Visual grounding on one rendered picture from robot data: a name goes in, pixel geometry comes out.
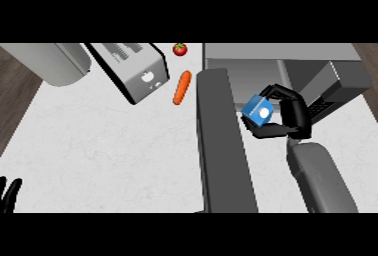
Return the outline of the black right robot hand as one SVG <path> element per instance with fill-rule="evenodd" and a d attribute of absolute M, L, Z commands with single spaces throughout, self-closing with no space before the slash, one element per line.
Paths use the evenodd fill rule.
<path fill-rule="evenodd" d="M 253 136 L 258 139 L 275 137 L 309 139 L 312 137 L 312 119 L 302 95 L 280 84 L 269 85 L 259 95 L 268 100 L 280 101 L 283 123 L 268 122 L 258 127 L 243 116 L 241 120 Z"/>

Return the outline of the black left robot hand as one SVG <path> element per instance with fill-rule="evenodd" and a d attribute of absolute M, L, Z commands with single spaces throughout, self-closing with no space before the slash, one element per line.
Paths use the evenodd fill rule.
<path fill-rule="evenodd" d="M 11 185 L 7 185 L 8 179 L 0 176 L 0 213 L 15 211 L 17 196 L 23 186 L 23 179 L 17 178 Z"/>

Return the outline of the blue milk carton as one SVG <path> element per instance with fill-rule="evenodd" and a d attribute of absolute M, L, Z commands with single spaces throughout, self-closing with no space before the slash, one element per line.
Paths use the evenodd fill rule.
<path fill-rule="evenodd" d="M 241 113 L 255 125 L 262 127 L 271 121 L 274 111 L 275 107 L 269 100 L 264 96 L 255 94 L 241 110 Z"/>

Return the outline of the grey microwave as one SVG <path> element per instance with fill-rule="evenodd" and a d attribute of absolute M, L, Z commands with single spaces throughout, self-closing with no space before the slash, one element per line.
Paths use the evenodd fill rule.
<path fill-rule="evenodd" d="M 228 70 L 238 109 L 268 85 L 280 84 L 302 94 L 314 122 L 373 88 L 349 43 L 206 43 L 203 67 Z"/>

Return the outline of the dark grey microwave door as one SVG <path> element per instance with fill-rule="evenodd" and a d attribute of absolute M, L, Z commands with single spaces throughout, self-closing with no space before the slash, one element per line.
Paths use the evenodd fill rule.
<path fill-rule="evenodd" d="M 206 213 L 258 213 L 227 69 L 197 75 L 197 133 Z"/>

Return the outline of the orange carrot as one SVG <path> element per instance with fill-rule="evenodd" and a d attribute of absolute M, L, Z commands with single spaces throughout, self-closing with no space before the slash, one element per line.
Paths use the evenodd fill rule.
<path fill-rule="evenodd" d="M 181 75 L 178 88 L 176 88 L 176 92 L 175 92 L 173 103 L 176 105 L 179 105 L 182 103 L 182 100 L 184 100 L 184 97 L 185 97 L 185 94 L 188 91 L 188 87 L 191 84 L 191 80 L 193 80 L 193 73 L 190 70 L 187 70 Z"/>

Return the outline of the silver toaster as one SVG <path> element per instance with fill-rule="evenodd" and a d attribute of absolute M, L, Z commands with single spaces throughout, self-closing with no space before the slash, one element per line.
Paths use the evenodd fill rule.
<path fill-rule="evenodd" d="M 129 102 L 137 105 L 169 82 L 166 55 L 153 43 L 86 43 Z"/>

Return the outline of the pale grey rounded appliance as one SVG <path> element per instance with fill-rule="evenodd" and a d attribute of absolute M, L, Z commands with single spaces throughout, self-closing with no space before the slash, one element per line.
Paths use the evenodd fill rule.
<path fill-rule="evenodd" d="M 92 60 L 79 43 L 0 43 L 0 46 L 52 86 L 75 84 L 91 71 Z"/>

